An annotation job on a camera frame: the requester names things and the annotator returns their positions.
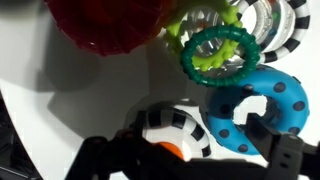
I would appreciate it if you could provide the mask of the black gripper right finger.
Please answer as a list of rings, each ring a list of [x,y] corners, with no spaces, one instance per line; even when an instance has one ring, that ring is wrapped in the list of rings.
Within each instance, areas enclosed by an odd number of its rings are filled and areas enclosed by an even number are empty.
[[[249,113],[246,137],[268,162],[264,180],[320,180],[320,149],[291,133],[281,133],[258,114]]]

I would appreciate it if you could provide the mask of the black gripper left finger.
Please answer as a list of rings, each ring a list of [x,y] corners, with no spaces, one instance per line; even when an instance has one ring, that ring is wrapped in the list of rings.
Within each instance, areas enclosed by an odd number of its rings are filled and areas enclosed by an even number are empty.
[[[118,131],[112,140],[85,139],[65,180],[110,180],[116,172],[129,180],[186,180],[185,163],[177,155],[142,137],[146,118],[140,111],[133,127]]]

